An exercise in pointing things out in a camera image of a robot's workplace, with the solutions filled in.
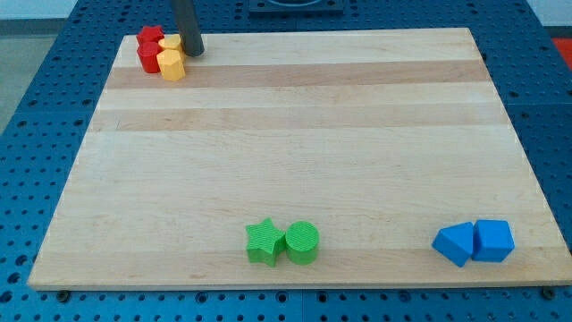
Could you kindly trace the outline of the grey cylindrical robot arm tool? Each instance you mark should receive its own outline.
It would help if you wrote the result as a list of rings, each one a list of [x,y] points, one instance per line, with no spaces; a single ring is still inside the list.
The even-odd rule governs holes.
[[[171,0],[171,6],[185,54],[191,57],[201,56],[205,48],[194,1]]]

